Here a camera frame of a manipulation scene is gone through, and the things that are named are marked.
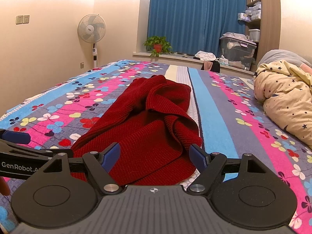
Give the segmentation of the tissue pack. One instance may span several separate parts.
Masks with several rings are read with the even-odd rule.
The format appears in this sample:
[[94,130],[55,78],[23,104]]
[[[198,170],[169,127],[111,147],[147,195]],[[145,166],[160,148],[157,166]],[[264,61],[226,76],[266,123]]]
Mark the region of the tissue pack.
[[224,66],[228,66],[229,65],[229,60],[226,59],[223,55],[221,55],[220,58],[218,58],[218,61],[221,65],[224,65]]

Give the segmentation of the beige wall switch plate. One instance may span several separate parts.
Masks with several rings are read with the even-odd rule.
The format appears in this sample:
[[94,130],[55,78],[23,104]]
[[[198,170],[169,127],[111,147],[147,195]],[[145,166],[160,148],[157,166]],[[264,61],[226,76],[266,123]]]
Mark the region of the beige wall switch plate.
[[29,15],[18,15],[16,16],[16,24],[27,24],[30,21]]

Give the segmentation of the white clothes pile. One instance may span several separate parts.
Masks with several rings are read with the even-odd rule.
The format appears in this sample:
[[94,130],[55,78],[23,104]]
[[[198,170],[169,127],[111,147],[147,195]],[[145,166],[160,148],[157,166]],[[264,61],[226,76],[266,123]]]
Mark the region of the white clothes pile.
[[214,55],[214,53],[211,52],[205,52],[205,51],[198,51],[194,57],[198,58],[201,61],[215,61],[216,60],[216,56]]

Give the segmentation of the red knit sweater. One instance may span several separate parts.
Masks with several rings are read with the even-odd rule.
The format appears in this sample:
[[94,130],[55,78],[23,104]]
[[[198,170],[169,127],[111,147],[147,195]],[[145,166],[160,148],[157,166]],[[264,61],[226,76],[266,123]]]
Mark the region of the red knit sweater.
[[72,146],[74,157],[120,145],[110,176],[119,185],[175,185],[195,172],[192,144],[201,145],[187,114],[190,86],[163,75],[136,78]]

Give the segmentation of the cream star-print duvet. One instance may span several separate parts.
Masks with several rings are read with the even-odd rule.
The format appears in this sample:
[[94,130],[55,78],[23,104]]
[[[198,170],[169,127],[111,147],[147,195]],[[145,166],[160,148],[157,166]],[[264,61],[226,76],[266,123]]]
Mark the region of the cream star-print duvet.
[[311,147],[311,67],[279,60],[262,63],[254,75],[254,96],[282,130]]

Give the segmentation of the small clear shelf box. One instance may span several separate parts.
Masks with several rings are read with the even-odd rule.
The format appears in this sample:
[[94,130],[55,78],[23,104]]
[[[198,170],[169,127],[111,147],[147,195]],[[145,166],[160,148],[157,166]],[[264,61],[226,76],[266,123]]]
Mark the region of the small clear shelf box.
[[249,38],[253,42],[260,41],[260,30],[259,29],[249,29]]

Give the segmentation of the dark chair back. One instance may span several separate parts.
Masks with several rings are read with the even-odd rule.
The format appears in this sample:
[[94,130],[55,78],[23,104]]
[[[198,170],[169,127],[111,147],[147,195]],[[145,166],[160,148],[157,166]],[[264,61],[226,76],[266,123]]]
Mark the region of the dark chair back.
[[201,70],[220,73],[221,67],[218,61],[204,61]]

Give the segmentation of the clear plastic storage bin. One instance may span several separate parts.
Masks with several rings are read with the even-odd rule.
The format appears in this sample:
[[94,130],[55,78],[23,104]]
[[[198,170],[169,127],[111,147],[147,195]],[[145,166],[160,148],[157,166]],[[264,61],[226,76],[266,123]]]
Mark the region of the clear plastic storage bin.
[[250,70],[256,43],[248,40],[244,34],[226,32],[220,37],[219,44],[220,54],[230,66]]

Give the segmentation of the white pedestal fan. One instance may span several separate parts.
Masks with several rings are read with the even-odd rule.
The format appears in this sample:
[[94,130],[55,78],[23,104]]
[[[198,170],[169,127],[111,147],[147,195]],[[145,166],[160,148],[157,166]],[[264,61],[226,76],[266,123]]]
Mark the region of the white pedestal fan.
[[97,43],[101,41],[106,34],[105,20],[99,14],[88,14],[80,20],[77,33],[83,41],[92,44],[93,67],[97,68]]

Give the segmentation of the wooden bookshelf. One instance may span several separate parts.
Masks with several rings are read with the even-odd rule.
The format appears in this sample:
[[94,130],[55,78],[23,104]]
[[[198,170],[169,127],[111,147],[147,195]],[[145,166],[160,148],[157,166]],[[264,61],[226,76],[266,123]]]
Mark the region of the wooden bookshelf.
[[[256,70],[257,63],[270,50],[278,49],[280,45],[281,32],[281,2],[280,0],[257,0],[261,2],[261,18],[248,22],[245,27],[245,33],[250,29],[260,30],[260,39],[254,54],[255,63],[251,65],[250,70]],[[247,6],[253,6],[255,2],[246,0]]]

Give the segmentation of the blue window curtain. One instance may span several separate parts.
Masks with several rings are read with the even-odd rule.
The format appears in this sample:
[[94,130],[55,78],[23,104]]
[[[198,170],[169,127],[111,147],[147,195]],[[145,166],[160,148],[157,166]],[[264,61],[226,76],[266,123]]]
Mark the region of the blue window curtain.
[[166,37],[173,52],[219,53],[226,32],[243,34],[246,0],[150,0],[148,36]]

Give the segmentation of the grey pillow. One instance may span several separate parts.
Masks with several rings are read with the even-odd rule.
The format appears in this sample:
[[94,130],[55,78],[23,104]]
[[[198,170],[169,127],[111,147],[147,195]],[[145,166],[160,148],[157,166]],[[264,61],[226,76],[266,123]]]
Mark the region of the grey pillow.
[[259,65],[266,63],[269,64],[271,62],[277,62],[280,60],[285,60],[293,65],[296,65],[299,68],[302,68],[305,72],[308,72],[311,68],[311,63],[309,63],[303,57],[295,54],[294,52],[288,50],[274,49],[268,51],[258,62],[257,68]]

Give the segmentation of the green potted plant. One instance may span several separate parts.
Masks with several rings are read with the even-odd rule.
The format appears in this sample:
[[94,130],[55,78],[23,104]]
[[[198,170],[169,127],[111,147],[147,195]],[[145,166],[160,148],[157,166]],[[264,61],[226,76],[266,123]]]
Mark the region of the green potted plant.
[[165,36],[150,36],[143,43],[151,57],[159,57],[161,54],[172,54],[172,46]]

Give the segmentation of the stacked white shelf boxes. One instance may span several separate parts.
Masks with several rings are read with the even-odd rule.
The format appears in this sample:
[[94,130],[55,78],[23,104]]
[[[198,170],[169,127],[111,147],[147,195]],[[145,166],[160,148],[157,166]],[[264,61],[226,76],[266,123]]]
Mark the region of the stacked white shelf boxes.
[[262,4],[256,2],[253,6],[248,7],[244,13],[238,13],[238,21],[252,22],[261,19]]

